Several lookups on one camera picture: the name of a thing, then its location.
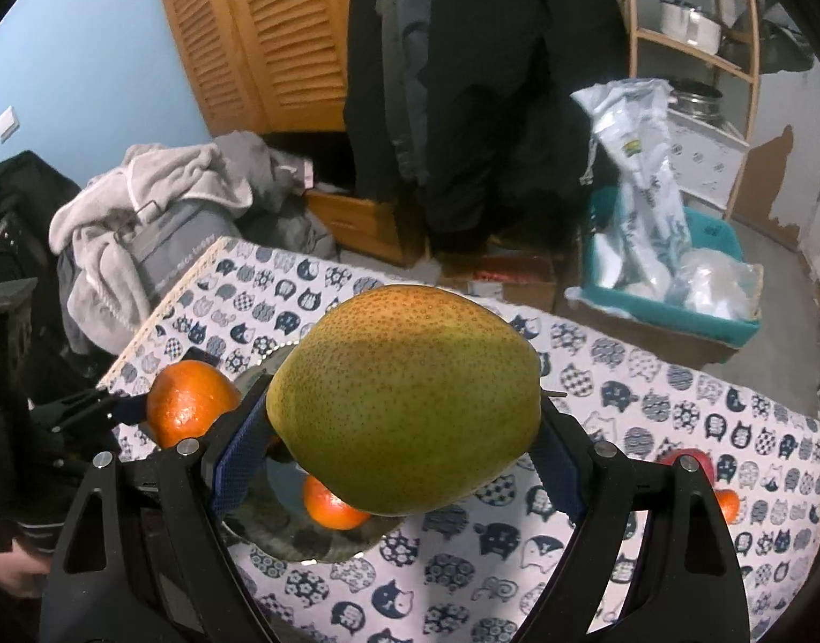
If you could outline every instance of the stainless steel pot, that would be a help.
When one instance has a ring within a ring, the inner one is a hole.
[[[660,32],[703,53],[717,55],[722,27],[684,0],[660,1]]]
[[[720,101],[723,95],[719,89],[694,79],[670,79],[669,84],[673,88],[669,97],[670,109],[712,126],[722,126]]]

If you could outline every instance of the wooden drawer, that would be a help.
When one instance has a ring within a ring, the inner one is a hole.
[[[410,206],[314,190],[305,198],[342,246],[400,266],[411,266],[424,251],[421,223]]]

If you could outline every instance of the orange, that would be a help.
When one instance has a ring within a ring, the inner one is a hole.
[[[309,516],[327,529],[356,529],[371,516],[340,500],[311,474],[303,484],[303,504]]]
[[[147,421],[161,447],[201,437],[223,413],[240,403],[240,392],[207,362],[182,360],[163,369],[147,393]]]
[[[729,489],[716,490],[713,494],[717,496],[717,502],[720,503],[720,511],[726,519],[726,524],[730,525],[740,509],[740,498],[737,497],[737,493]]]

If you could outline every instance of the blue wall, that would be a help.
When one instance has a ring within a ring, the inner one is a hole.
[[[210,140],[161,0],[18,0],[0,24],[9,105],[0,161],[32,149],[81,186],[134,143]]]

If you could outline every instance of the table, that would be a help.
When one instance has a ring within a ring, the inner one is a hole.
[[[339,302],[399,281],[363,268],[224,238],[194,264],[101,383],[145,393],[158,371],[197,345],[234,378],[300,339]],[[544,388],[596,439],[655,459],[676,447],[711,454],[718,487],[741,509],[730,526],[758,638],[794,598],[820,543],[820,423],[750,389],[668,365],[650,352],[526,306],[475,298],[537,350]],[[154,443],[120,426],[122,459]],[[631,515],[593,629],[616,620],[645,525]],[[268,617],[318,643],[448,639],[505,643],[553,574],[573,529],[527,456],[473,496],[408,518],[378,547],[336,565],[231,547]]]

